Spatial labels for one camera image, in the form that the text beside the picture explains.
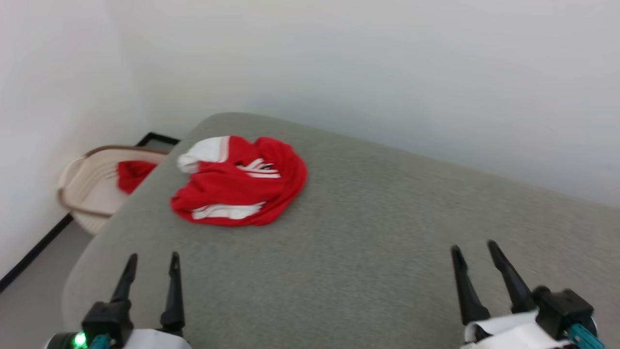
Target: basket rim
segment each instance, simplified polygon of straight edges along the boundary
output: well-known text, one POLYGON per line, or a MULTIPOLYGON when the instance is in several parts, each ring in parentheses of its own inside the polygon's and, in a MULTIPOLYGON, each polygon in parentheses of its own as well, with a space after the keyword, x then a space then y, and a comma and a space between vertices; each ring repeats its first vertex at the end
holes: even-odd
MULTIPOLYGON (((168 152, 165 152, 163 150, 156 150, 156 149, 148 149, 148 148, 143 148, 143 147, 134 147, 131 145, 104 145, 103 147, 99 147, 99 148, 95 148, 89 152, 87 152, 86 154, 84 154, 84 159, 89 158, 90 156, 102 152, 104 150, 137 150, 139 152, 146 152, 146 153, 156 153, 156 154, 161 154, 161 155, 168 155, 168 152)), ((87 210, 87 209, 83 209, 80 207, 76 207, 68 202, 65 201, 64 199, 64 188, 59 188, 58 189, 58 201, 60 202, 60 204, 71 211, 76 211, 79 213, 83 213, 83 214, 89 214, 89 215, 94 215, 97 217, 103 217, 103 218, 110 218, 112 216, 112 214, 106 213, 106 212, 98 212, 98 211, 92 211, 92 210, 87 210)))

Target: woven basket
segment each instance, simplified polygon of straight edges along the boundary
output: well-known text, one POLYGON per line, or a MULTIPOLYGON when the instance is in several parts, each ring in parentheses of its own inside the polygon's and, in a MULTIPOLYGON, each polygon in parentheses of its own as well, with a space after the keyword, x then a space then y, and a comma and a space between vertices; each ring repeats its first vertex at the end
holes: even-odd
POLYGON ((161 163, 167 153, 141 147, 109 145, 89 151, 68 164, 58 183, 58 200, 78 224, 97 235, 129 195, 118 186, 117 166, 121 161, 161 163))

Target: white wall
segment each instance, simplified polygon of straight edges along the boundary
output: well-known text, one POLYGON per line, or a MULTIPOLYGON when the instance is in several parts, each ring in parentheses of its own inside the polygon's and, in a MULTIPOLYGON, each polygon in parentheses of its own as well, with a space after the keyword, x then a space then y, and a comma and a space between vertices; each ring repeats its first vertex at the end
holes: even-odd
POLYGON ((108 6, 155 131, 257 112, 620 206, 620 2, 108 6))
POLYGON ((101 0, 0 1, 0 278, 66 214, 56 182, 146 117, 101 0))

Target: red garment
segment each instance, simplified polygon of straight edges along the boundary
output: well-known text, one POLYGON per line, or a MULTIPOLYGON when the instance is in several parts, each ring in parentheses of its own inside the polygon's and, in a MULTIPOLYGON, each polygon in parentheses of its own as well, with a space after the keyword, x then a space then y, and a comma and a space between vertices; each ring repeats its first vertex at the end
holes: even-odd
POLYGON ((238 227, 273 222, 306 182, 303 160, 293 147, 273 138, 261 137, 254 144, 238 136, 219 138, 212 142, 217 144, 215 150, 209 148, 215 155, 203 156, 213 161, 198 162, 197 173, 170 200, 172 209, 194 223, 238 227), (250 206, 257 212, 231 218, 231 205, 250 206), (209 210, 223 206, 227 206, 222 210, 225 214, 205 217, 209 210))
POLYGON ((121 161, 118 163, 118 188, 133 193, 142 181, 157 167, 148 161, 121 161))

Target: gray floor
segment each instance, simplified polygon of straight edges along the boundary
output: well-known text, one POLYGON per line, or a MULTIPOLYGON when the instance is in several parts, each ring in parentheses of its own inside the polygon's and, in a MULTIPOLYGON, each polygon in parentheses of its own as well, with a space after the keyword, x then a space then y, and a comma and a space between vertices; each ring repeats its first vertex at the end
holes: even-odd
MULTIPOLYGON (((151 141, 147 147, 168 151, 173 146, 151 141)), ((75 222, 70 223, 0 294, 0 348, 42 348, 63 330, 64 282, 91 239, 75 222)))

